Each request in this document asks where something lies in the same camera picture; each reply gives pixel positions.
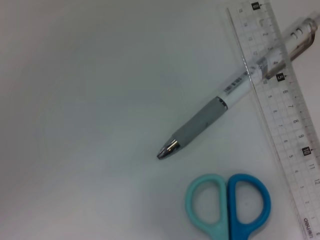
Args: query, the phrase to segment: pen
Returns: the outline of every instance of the pen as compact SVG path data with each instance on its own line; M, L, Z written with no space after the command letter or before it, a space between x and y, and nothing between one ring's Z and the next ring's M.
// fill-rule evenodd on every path
M319 23L320 15L314 19L306 18L301 25L295 28L295 31L283 39L291 61L313 44ZM271 50L270 53L260 58L250 67L251 74L257 71L262 76L262 79L266 80L271 79L286 66L282 61L268 69L268 58L277 51L277 47L274 47L274 50L273 48L268 50ZM242 70L236 76L238 77L225 87L221 93L172 134L157 154L159 160L172 156L186 147L252 89L249 75L245 70Z

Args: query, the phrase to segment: ruler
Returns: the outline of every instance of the ruler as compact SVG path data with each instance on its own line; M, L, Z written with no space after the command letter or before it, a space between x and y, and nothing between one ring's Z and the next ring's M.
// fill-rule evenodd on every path
M235 3L227 14L304 236L320 240L320 144L271 4ZM291 37L302 31L297 28ZM282 63L269 79L252 71L262 68L254 63L268 50L268 66Z

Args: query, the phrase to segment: finger hole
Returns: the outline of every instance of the finger hole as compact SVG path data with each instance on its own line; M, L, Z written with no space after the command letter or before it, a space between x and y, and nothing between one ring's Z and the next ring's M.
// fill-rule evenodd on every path
M201 184L194 194L194 211L207 224L214 224L220 219L219 187L213 182Z
M245 181L235 186L236 215L243 224L253 222L263 210L264 202L259 190Z

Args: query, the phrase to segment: gray rubber grip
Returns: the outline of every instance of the gray rubber grip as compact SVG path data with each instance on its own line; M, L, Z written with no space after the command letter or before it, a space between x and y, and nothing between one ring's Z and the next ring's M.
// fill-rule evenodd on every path
M218 97L215 97L186 124L180 127L172 137L177 140L181 147L185 147L220 118L227 109L228 107L224 106Z

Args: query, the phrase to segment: scissor handle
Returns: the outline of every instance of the scissor handle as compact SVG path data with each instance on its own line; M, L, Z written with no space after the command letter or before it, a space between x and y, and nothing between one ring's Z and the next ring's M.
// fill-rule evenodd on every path
M247 182L256 187L263 199L263 209L260 215L251 223L241 223L237 217L236 184ZM268 219L271 211L271 199L266 186L256 177L248 174L233 175L227 184L228 213L230 225L230 240L248 240L249 235L260 228Z
M217 184L220 200L220 219L215 223L202 221L194 212L194 195L197 188L203 183ZM227 188L225 180L216 174L206 174L196 178L188 187L185 195L185 211L191 223L201 229L212 240L229 240Z

